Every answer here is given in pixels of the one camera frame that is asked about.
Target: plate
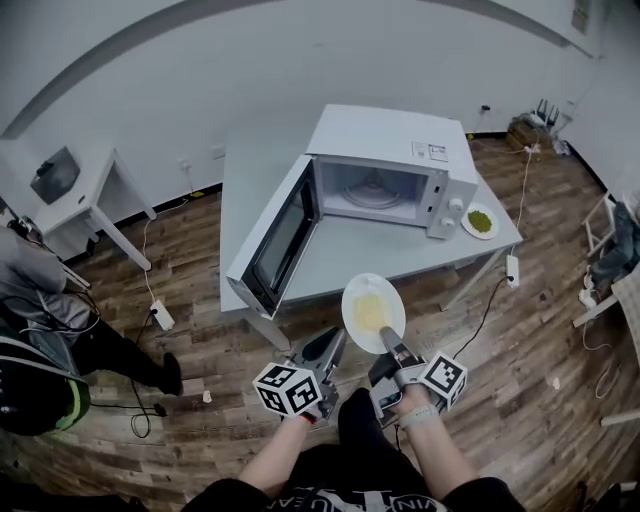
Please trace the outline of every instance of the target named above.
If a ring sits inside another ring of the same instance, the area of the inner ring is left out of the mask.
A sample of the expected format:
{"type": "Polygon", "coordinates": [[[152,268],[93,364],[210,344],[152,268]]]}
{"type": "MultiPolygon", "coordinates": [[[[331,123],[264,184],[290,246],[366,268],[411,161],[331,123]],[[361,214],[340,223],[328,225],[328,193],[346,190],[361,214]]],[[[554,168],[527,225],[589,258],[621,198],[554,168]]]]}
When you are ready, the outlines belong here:
{"type": "Polygon", "coordinates": [[[471,203],[469,205],[469,209],[467,210],[467,213],[465,213],[464,217],[462,217],[462,226],[473,236],[475,236],[476,238],[480,238],[481,240],[492,239],[498,234],[498,231],[500,230],[500,222],[498,222],[498,217],[496,217],[496,214],[493,213],[491,208],[480,203],[471,203]],[[481,212],[481,213],[484,213],[487,217],[489,217],[489,220],[491,221],[491,229],[486,233],[481,233],[476,228],[474,228],[471,225],[471,222],[469,222],[469,217],[468,217],[468,215],[471,212],[481,212]]]}
{"type": "Polygon", "coordinates": [[[371,354],[385,354],[387,349],[382,342],[379,329],[368,329],[363,326],[362,318],[356,318],[356,307],[363,304],[363,301],[369,301],[369,297],[376,297],[371,300],[383,312],[384,320],[379,321],[388,323],[402,338],[407,321],[402,299],[389,281],[376,274],[359,274],[349,281],[342,294],[342,319],[356,345],[371,354]]]}

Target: small white table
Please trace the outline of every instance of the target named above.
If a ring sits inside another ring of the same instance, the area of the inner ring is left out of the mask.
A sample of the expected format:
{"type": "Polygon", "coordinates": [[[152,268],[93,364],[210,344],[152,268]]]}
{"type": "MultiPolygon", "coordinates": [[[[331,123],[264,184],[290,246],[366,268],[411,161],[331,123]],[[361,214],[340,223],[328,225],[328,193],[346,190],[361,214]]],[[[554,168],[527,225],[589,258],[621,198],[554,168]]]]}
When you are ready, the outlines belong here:
{"type": "MultiPolygon", "coordinates": [[[[230,133],[220,226],[220,305],[239,314],[281,350],[290,342],[271,320],[258,315],[235,294],[226,273],[253,224],[296,158],[304,153],[321,109],[253,121],[230,133]]],[[[283,302],[322,296],[344,289],[357,274],[373,272],[387,279],[476,260],[458,286],[440,303],[448,309],[493,266],[504,249],[522,237],[500,201],[479,179],[474,201],[489,206],[500,231],[479,240],[460,227],[449,240],[428,238],[423,228],[346,217],[325,216],[318,224],[287,289],[283,302]]]]}
{"type": "MultiPolygon", "coordinates": [[[[53,204],[44,205],[40,208],[33,221],[43,235],[50,235],[62,225],[88,213],[96,225],[103,229],[118,247],[127,253],[143,270],[151,269],[149,260],[127,240],[102,208],[98,206],[100,194],[107,177],[111,170],[115,170],[127,188],[140,201],[149,218],[156,218],[153,206],[142,193],[142,189],[133,179],[118,152],[113,147],[103,146],[86,148],[80,152],[74,152],[73,156],[78,167],[80,167],[80,174],[73,188],[53,204]]],[[[84,234],[94,242],[98,241],[97,235],[88,225],[78,223],[78,226],[84,226],[84,234]]]]}

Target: wrist strap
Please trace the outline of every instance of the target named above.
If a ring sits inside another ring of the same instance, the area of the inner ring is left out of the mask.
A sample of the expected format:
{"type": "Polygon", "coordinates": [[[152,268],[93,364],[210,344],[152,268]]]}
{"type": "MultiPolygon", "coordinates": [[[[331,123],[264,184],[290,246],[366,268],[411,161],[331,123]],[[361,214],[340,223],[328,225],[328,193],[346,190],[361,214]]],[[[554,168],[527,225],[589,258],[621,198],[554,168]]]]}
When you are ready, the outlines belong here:
{"type": "Polygon", "coordinates": [[[402,430],[407,430],[409,427],[426,423],[431,421],[432,418],[437,418],[439,416],[438,408],[433,404],[429,404],[423,407],[416,407],[407,414],[403,414],[400,416],[398,424],[402,430]]]}

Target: microwave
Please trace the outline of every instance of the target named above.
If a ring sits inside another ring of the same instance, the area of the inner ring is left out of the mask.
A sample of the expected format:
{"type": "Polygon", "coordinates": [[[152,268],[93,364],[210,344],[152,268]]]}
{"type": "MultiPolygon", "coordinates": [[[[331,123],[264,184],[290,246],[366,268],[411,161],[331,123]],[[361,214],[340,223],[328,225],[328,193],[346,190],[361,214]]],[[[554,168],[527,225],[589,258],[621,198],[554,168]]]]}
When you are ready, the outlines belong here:
{"type": "Polygon", "coordinates": [[[227,272],[235,293],[273,318],[325,215],[423,228],[447,239],[478,187],[459,121],[327,105],[227,272]]]}

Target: open microwave door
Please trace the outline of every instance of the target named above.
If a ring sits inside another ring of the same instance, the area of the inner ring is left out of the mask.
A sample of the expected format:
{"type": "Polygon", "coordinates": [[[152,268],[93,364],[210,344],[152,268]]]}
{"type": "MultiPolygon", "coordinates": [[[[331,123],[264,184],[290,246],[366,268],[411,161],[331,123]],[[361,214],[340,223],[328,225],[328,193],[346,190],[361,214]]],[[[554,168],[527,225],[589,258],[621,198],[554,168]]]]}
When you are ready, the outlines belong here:
{"type": "Polygon", "coordinates": [[[227,272],[231,288],[247,306],[273,318],[319,219],[313,158],[303,155],[287,173],[227,272]]]}

